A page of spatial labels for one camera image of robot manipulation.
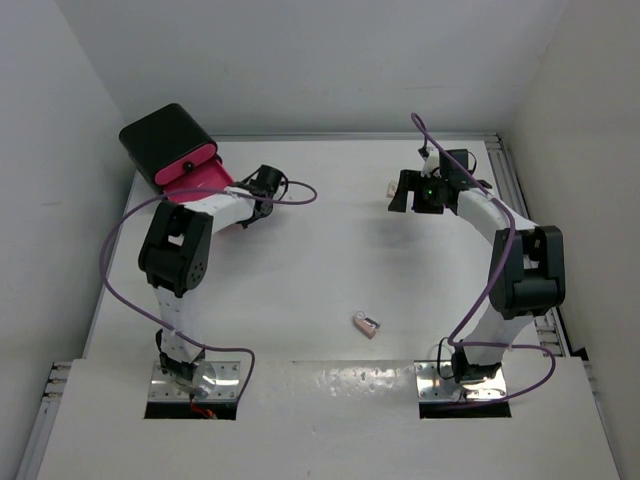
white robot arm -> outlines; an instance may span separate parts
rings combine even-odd
[[[211,236],[234,223],[246,228],[271,214],[272,203],[247,195],[273,198],[286,177],[266,165],[256,174],[254,179],[252,175],[225,188],[228,192],[225,194],[183,204],[161,202],[138,258],[139,267],[146,273],[158,299],[161,319],[174,328],[174,331],[163,329],[157,333],[160,364],[196,396],[203,382],[196,370],[205,352],[175,332],[202,342],[194,321],[196,316],[188,310],[193,304],[188,298],[207,271]]]
[[[468,171],[468,151],[448,151]],[[491,271],[502,257],[510,223],[491,195],[491,185],[480,181],[489,192],[471,188],[468,177],[446,158],[425,174],[403,170],[389,211],[405,212],[412,191],[416,213],[441,214],[445,208],[471,223],[493,245]],[[544,315],[564,300],[564,256],[562,233],[556,227],[540,227],[509,209],[515,219],[515,237],[505,266],[492,287],[490,305],[464,343],[493,344],[456,346],[452,357],[458,383],[491,378],[499,370],[506,346],[511,345],[535,316]],[[525,268],[524,260],[532,261]]]

metal base plate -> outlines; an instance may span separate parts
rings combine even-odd
[[[240,362],[200,362],[207,367],[206,397],[197,398],[201,408],[213,410],[215,418],[235,420],[236,399],[240,386]],[[190,409],[191,400],[186,387],[176,383],[159,362],[153,366],[147,397],[145,418],[201,418]]]
[[[487,402],[505,397],[507,395],[507,385],[502,375],[502,369],[498,370],[494,378],[487,378],[482,382],[460,384],[456,383],[453,379],[445,380],[438,375],[437,362],[415,362],[414,365],[421,418],[469,417],[469,412],[471,411],[473,411],[473,415],[471,416],[474,417],[511,416],[507,402],[487,405],[487,408],[484,410],[484,415],[482,414],[484,407],[480,406],[477,408],[449,410],[438,408],[452,404],[460,405],[465,403]],[[440,362],[440,372],[443,377],[450,377],[453,374],[451,362]]]

metal frame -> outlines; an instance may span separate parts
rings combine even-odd
[[[49,372],[40,410],[31,429],[29,443],[22,456],[16,480],[36,480],[38,476],[70,371],[71,362],[55,362]]]
[[[489,155],[489,161],[491,168],[493,169],[494,176],[496,178],[496,187],[500,193],[501,198],[516,212],[523,217],[529,218],[524,198],[520,190],[515,171],[512,163],[506,154],[504,146],[500,138],[494,133],[486,132],[471,132],[471,133],[452,133],[452,132],[440,132],[434,134],[439,140],[482,140],[485,143],[487,154]],[[264,142],[264,141],[309,141],[309,140],[411,140],[421,139],[422,136],[418,133],[326,133],[326,134],[283,134],[283,135],[217,135],[216,140],[227,142]],[[126,206],[131,199],[131,190],[129,197],[127,198]],[[109,268],[111,267],[112,258],[109,261]],[[100,299],[98,307],[102,301],[105,289],[102,289],[100,293]],[[91,329],[89,331],[89,337],[85,345],[82,358],[86,357],[87,349],[91,341],[91,333],[96,320],[94,315],[91,323]],[[545,317],[539,317],[535,320],[536,329],[538,331],[538,337],[541,343],[550,347],[554,353],[559,356],[565,356],[570,353],[565,332],[559,321],[558,313],[556,309],[551,310]],[[44,452],[53,429],[53,423],[55,421],[60,400],[62,399],[62,393],[64,390],[64,384],[66,383],[66,376],[69,374],[71,368],[70,362],[56,362],[51,370],[47,387],[43,394],[42,404],[38,412],[38,416],[34,423],[29,437],[29,442],[25,450],[20,468],[18,470],[18,480],[35,480],[42,459],[44,458]]]

white wall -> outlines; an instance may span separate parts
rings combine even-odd
[[[51,362],[82,353],[131,168],[124,123],[50,0],[0,2],[0,479]]]
[[[56,0],[125,120],[212,132],[495,130],[564,0]]]
[[[639,25],[637,0],[572,0],[509,136],[533,217],[564,232],[562,312],[629,479],[640,478]]]

white panel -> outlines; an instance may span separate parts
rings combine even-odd
[[[533,219],[565,235],[575,346],[586,346],[624,478],[640,478],[640,2],[576,0],[511,132]]]
[[[563,0],[57,0],[127,120],[216,133],[505,127]]]
[[[508,356],[513,389],[549,367]],[[410,360],[261,362],[235,422],[143,420],[149,367],[74,362],[40,480],[617,478],[576,358],[512,418],[467,420],[420,420]]]
[[[51,1],[0,3],[0,479],[51,363],[82,352],[131,168],[122,119]]]

